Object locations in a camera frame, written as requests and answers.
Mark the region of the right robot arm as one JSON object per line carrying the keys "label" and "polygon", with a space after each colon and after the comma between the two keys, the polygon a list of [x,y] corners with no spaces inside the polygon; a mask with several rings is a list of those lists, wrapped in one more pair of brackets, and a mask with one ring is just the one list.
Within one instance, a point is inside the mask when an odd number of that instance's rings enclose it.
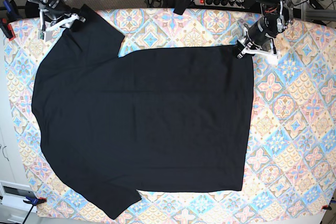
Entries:
{"label": "right robot arm", "polygon": [[65,0],[28,0],[38,5],[40,30],[42,37],[58,28],[70,29],[74,23],[84,23],[86,19],[77,9],[68,6]]}

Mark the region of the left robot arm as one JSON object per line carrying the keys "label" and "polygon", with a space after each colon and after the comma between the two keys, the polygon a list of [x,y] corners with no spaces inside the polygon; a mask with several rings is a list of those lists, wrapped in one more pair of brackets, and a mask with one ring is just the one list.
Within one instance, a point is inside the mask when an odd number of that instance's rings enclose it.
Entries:
{"label": "left robot arm", "polygon": [[260,4],[261,17],[251,26],[244,24],[236,43],[237,58],[262,55],[277,60],[279,52],[274,39],[293,22],[291,0],[254,0]]}

